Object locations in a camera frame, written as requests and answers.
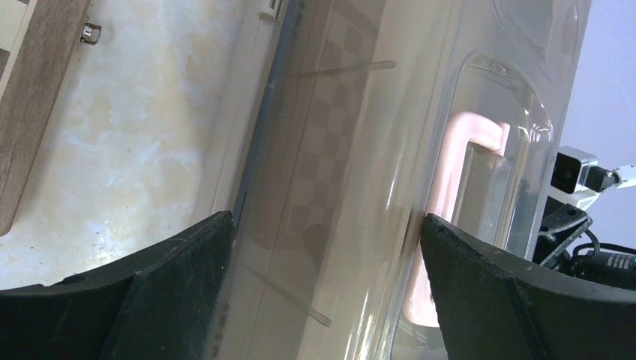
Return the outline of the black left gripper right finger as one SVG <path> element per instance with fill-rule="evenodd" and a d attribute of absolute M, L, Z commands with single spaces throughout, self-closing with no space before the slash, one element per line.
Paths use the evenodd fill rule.
<path fill-rule="evenodd" d="M 434 214 L 421 252 L 450 359 L 633 359 L 635 292 L 552 271 Z"/>

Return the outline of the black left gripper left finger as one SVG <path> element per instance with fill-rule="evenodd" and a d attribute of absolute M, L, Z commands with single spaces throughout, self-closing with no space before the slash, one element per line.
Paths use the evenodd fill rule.
<path fill-rule="evenodd" d="M 1 292 L 3 359 L 201 359 L 232 255 L 219 211 L 101 267 Z"/>

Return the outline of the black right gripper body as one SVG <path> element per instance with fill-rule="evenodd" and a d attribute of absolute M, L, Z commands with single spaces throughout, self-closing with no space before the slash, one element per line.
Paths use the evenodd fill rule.
<path fill-rule="evenodd" d="M 573 278 L 635 290 L 635 249 L 601 242 L 592 224 L 584 210 L 550 197 L 532 261 Z"/>

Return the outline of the translucent beige tool box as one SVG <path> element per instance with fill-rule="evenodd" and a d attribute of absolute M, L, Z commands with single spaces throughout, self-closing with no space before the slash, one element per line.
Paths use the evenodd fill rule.
<path fill-rule="evenodd" d="M 194 212 L 236 228 L 209 357 L 446 359 L 422 219 L 531 258 L 590 10 L 270 1 Z"/>

